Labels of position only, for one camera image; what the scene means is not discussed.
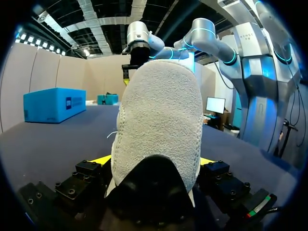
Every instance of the ceiling beam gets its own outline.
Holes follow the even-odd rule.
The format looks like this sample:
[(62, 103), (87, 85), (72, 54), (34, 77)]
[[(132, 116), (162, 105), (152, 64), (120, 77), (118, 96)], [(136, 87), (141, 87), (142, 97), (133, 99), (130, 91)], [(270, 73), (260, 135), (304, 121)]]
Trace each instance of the ceiling beam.
[(164, 16), (163, 20), (160, 22), (157, 30), (155, 31), (155, 35), (157, 35), (157, 33), (159, 32), (160, 28), (162, 28), (162, 25), (164, 24), (165, 20), (168, 18), (169, 14), (172, 12), (172, 10), (174, 9), (174, 7), (177, 5), (177, 3), (179, 2), (179, 0), (175, 0), (172, 5), (170, 6), (168, 12), (166, 13), (166, 15)]
[(200, 5), (199, 1), (193, 1), (193, 3), (178, 16), (177, 21), (175, 21), (171, 28), (168, 29), (167, 33), (161, 38), (166, 41), (169, 36), (177, 29), (177, 27)]
[(218, 4), (218, 0), (199, 0), (201, 3), (209, 6), (217, 13), (221, 14), (225, 19), (232, 23), (232, 25), (238, 25), (238, 22), (221, 6)]
[[(120, 13), (124, 14), (126, 11), (126, 0), (119, 1)], [(121, 46), (122, 50), (126, 47), (126, 37), (125, 37), (125, 26), (123, 24), (120, 25), (120, 36), (121, 36)]]

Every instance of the desk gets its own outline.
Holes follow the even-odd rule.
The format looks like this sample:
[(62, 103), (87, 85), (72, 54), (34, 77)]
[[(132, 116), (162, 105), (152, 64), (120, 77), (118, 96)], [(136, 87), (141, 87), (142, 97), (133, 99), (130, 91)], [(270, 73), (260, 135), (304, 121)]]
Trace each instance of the desk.
[[(61, 124), (20, 123), (0, 135), (1, 160), (14, 190), (42, 180), (51, 189), (75, 170), (83, 159), (110, 154), (116, 131), (118, 106), (89, 106)], [(295, 168), (244, 141), (209, 126), (203, 127), (201, 157), (223, 160), (235, 177), (251, 183), (252, 191), (263, 187), (283, 205), (296, 185)], [(220, 211), (212, 207), (216, 218)], [(273, 215), (267, 215), (267, 224)]]

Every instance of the blue led ring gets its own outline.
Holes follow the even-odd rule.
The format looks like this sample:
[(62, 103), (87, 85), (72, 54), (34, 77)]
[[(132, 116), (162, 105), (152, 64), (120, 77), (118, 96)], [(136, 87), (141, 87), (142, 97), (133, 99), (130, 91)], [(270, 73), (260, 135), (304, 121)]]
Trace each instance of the blue led ring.
[(274, 53), (277, 56), (277, 58), (283, 63), (290, 63), (292, 61), (292, 56), (290, 56), (290, 58), (288, 59), (284, 59), (279, 54), (277, 54), (275, 50), (274, 50)]
[(229, 62), (223, 62), (224, 64), (226, 64), (226, 65), (232, 65), (232, 64), (234, 64), (235, 63), (235, 61), (236, 61), (236, 52), (235, 52), (235, 50), (233, 50), (233, 58), (231, 59), (231, 61), (229, 61)]

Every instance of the blue cardboard box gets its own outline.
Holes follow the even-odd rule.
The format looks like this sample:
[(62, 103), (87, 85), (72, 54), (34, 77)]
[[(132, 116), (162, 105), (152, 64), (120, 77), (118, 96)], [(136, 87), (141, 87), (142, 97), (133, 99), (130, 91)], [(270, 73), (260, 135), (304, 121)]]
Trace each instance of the blue cardboard box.
[(85, 90), (51, 88), (24, 95), (25, 122), (56, 124), (85, 110)]
[(119, 102), (119, 96), (116, 94), (98, 95), (97, 104), (117, 104)]

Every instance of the black object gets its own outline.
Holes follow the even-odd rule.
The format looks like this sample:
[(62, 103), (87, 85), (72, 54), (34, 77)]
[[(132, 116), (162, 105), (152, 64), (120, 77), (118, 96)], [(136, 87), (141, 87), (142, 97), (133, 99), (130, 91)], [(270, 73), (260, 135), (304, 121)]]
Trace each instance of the black object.
[[(198, 195), (196, 202), (204, 208), (193, 208), (176, 167), (164, 156), (142, 160), (104, 198), (111, 178), (110, 160), (103, 166), (84, 160), (76, 165), (72, 176), (56, 183), (56, 193), (40, 182), (24, 186), (18, 195), (27, 214), (42, 230), (114, 230), (118, 226), (113, 225), (122, 220), (130, 221), (132, 229), (125, 230), (139, 226), (169, 230), (170, 224), (204, 230), (204, 220), (215, 227), (214, 221), (208, 221), (211, 215), (204, 194), (230, 217), (225, 230), (248, 229), (267, 213), (275, 212), (270, 210), (277, 200), (275, 195), (264, 189), (252, 195), (250, 184), (234, 177), (230, 166), (221, 160), (201, 166), (196, 182), (199, 189), (193, 191)], [(198, 191), (204, 193), (204, 199)]]
[(233, 126), (232, 124), (223, 124), (223, 127), (225, 127), (228, 130), (236, 130), (236, 131), (240, 130), (238, 127)]
[(123, 70), (123, 79), (129, 79), (129, 70), (136, 70), (140, 67), (140, 65), (131, 65), (131, 64), (124, 64), (122, 65)]
[(146, 42), (135, 42), (130, 46), (130, 62), (122, 65), (123, 79), (129, 79), (128, 70), (138, 69), (149, 61), (150, 46)]
[(298, 129), (295, 126), (291, 125), (287, 119), (284, 119), (283, 125), (287, 127), (287, 134), (285, 136), (282, 148), (279, 152), (279, 158), (282, 158), (283, 152), (284, 152), (285, 147), (286, 147), (288, 140), (289, 140), (291, 129), (298, 131)]
[(277, 201), (275, 195), (264, 189), (251, 194), (250, 183), (234, 177), (230, 166), (222, 161), (201, 166), (197, 184), (230, 217), (226, 230), (247, 230), (255, 226), (265, 216), (264, 211)]
[(210, 118), (211, 119), (207, 122), (207, 125), (219, 130), (219, 126), (221, 124), (221, 117), (216, 116), (216, 117), (210, 117)]

